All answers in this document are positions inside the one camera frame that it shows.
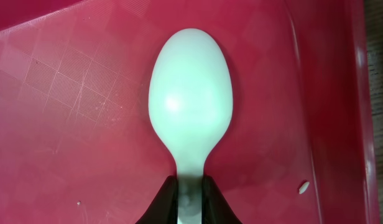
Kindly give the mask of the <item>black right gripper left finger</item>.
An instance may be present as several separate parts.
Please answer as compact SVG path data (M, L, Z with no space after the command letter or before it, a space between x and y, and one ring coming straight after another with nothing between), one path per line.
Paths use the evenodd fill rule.
M177 224L178 180L170 175L136 224Z

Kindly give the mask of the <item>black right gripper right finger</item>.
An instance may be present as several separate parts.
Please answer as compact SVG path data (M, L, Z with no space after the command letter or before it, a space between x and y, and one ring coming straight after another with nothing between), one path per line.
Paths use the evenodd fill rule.
M202 224L242 224L208 175L202 179Z

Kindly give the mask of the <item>white plastic spoon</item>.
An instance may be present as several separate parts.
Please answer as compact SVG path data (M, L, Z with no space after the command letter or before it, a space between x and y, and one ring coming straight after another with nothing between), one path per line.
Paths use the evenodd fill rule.
M148 109L154 131L176 164L175 222L202 223L205 162L233 113L229 68L209 34L189 28L166 41L152 71Z

